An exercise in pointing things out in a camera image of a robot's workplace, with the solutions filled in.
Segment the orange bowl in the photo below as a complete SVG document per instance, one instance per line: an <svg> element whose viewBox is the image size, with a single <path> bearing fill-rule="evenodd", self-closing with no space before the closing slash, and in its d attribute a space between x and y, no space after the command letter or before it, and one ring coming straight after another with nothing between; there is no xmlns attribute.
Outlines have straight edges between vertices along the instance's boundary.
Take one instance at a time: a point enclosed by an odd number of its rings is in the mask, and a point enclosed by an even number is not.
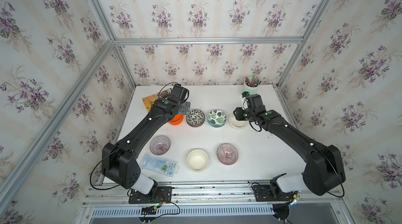
<svg viewBox="0 0 402 224"><path fill-rule="evenodd" d="M169 121L169 124L176 126L179 125L183 120L183 115L176 115L171 121Z"/></svg>

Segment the small cream bowl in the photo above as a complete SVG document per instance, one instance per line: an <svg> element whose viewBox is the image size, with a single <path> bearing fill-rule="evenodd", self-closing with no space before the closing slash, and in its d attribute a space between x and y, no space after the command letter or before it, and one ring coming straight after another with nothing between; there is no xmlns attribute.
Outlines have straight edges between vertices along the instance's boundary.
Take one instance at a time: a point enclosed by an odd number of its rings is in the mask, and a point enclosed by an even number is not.
<svg viewBox="0 0 402 224"><path fill-rule="evenodd" d="M229 124L231 127L238 130L244 129L248 125L246 121L238 121L234 114L229 116Z"/></svg>

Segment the dark patterned bowl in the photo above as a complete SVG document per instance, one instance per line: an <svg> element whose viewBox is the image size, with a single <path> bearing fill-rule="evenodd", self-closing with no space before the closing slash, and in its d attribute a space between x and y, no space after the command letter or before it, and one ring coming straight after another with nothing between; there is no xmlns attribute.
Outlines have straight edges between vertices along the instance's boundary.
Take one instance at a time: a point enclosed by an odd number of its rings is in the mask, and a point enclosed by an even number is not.
<svg viewBox="0 0 402 224"><path fill-rule="evenodd" d="M205 114L200 109L193 109L186 115L186 122L191 127L199 127L205 122Z"/></svg>

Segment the green leaf bowl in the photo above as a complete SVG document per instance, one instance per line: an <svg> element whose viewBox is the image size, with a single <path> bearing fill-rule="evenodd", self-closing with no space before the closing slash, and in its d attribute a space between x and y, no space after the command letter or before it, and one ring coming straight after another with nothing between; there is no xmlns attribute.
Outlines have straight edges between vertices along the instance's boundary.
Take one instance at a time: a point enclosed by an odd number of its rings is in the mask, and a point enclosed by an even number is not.
<svg viewBox="0 0 402 224"><path fill-rule="evenodd" d="M226 121L227 115L222 110L212 110L207 115L207 122L215 128L224 126Z"/></svg>

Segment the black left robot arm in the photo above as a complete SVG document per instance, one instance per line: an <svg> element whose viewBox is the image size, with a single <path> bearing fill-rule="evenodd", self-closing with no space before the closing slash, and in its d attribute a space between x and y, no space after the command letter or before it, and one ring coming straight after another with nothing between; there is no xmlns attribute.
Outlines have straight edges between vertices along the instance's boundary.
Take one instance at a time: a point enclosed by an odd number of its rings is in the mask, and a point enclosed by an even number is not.
<svg viewBox="0 0 402 224"><path fill-rule="evenodd" d="M173 83L170 93L159 95L148 114L128 135L103 147L101 174L125 189L155 195L157 182L142 174L137 158L163 125L184 114L189 95L189 90L178 83Z"/></svg>

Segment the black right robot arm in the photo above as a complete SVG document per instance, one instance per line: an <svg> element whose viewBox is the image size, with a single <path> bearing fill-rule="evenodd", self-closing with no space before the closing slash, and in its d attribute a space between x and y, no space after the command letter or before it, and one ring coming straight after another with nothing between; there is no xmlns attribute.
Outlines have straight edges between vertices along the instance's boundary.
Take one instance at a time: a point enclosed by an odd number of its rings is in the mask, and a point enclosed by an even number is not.
<svg viewBox="0 0 402 224"><path fill-rule="evenodd" d="M259 126L259 132L265 130L286 143L306 163L304 171L296 174L282 174L270 180L273 195L309 190L322 196L337 186L343 186L346 180L340 150L326 146L289 124L275 110L266 110L258 94L242 93L242 106L233 114L237 121L247 121Z"/></svg>

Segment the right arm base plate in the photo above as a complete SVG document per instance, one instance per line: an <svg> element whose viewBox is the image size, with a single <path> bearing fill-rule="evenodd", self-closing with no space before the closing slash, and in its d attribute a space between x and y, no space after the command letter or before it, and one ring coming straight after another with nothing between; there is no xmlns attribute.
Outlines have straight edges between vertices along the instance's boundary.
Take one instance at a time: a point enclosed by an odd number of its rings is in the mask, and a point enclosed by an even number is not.
<svg viewBox="0 0 402 224"><path fill-rule="evenodd" d="M251 184L257 202L292 202L298 194L298 191L289 193L283 192L278 184L278 179L286 173L278 175L270 180L269 184L261 185L257 182Z"/></svg>

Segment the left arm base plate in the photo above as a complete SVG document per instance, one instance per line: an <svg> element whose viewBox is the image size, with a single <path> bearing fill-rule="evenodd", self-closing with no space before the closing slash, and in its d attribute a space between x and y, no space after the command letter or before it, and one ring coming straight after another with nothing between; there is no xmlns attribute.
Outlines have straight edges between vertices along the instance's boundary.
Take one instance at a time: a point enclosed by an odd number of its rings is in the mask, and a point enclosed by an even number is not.
<svg viewBox="0 0 402 224"><path fill-rule="evenodd" d="M171 186L158 186L153 188L148 194L131 189L128 193L128 202L130 204L169 203L172 198L172 189L173 187Z"/></svg>

